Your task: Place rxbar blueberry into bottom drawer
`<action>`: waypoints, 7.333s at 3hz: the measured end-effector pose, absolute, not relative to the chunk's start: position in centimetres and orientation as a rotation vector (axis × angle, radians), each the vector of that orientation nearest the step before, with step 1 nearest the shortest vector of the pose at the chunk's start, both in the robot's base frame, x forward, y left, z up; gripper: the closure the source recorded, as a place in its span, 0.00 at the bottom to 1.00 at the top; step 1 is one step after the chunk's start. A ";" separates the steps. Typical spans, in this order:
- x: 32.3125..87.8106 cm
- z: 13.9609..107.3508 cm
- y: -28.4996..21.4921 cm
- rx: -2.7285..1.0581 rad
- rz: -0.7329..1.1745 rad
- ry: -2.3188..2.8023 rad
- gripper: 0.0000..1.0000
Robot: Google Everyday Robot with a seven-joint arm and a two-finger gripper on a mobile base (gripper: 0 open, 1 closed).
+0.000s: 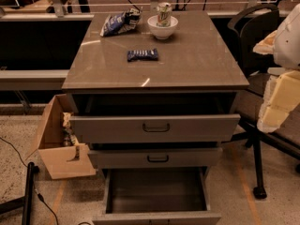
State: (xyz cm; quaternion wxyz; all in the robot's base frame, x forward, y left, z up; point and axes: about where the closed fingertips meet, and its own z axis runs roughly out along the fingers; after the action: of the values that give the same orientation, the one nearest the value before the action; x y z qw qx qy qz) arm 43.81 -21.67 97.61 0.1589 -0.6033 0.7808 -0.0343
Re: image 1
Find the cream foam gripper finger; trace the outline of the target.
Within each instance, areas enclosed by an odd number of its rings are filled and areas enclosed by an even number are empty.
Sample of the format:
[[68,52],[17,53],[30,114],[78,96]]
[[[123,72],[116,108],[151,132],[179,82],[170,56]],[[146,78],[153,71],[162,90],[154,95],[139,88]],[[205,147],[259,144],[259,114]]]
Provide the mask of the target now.
[[271,133],[280,128],[300,104],[300,71],[289,70],[278,77],[271,75],[265,86],[257,128]]

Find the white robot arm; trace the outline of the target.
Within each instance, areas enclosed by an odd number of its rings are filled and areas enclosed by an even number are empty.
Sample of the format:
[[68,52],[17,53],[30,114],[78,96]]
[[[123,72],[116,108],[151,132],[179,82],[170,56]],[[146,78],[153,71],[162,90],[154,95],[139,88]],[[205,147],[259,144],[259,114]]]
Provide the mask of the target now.
[[282,125],[300,104],[300,4],[296,5],[276,31],[257,43],[253,51],[272,54],[282,73],[270,76],[263,95],[257,127],[271,133]]

